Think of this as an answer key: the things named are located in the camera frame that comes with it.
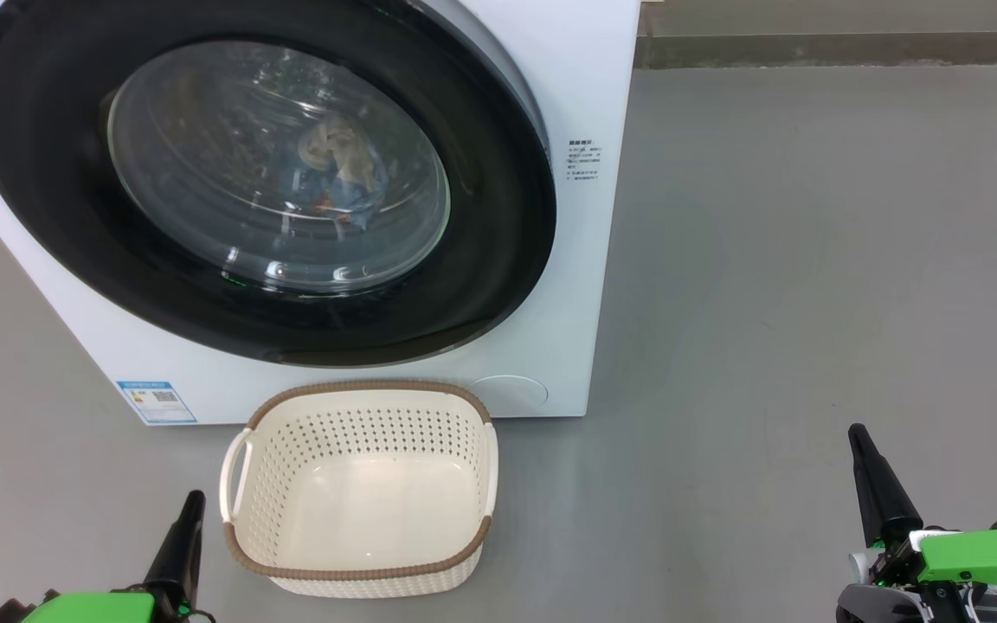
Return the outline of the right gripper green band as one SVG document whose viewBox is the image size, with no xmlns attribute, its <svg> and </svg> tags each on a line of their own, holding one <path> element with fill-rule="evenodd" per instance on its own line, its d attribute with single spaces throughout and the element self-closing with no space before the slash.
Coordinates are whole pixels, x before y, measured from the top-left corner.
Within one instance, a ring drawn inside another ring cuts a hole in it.
<svg viewBox="0 0 997 623">
<path fill-rule="evenodd" d="M 839 622 L 997 622 L 997 522 L 924 528 L 862 423 L 848 427 L 865 553 L 836 603 Z"/>
</svg>

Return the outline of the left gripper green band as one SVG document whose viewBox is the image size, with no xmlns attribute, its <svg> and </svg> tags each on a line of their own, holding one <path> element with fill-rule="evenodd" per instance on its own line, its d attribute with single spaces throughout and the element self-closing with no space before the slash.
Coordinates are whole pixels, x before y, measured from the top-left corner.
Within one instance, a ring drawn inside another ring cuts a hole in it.
<svg viewBox="0 0 997 623">
<path fill-rule="evenodd" d="M 11 598 L 0 606 L 0 622 L 213 622 L 213 614 L 194 607 L 205 506 L 204 492 L 187 494 L 144 577 L 144 588 L 106 593 L 51 590 L 40 604 Z"/>
</svg>

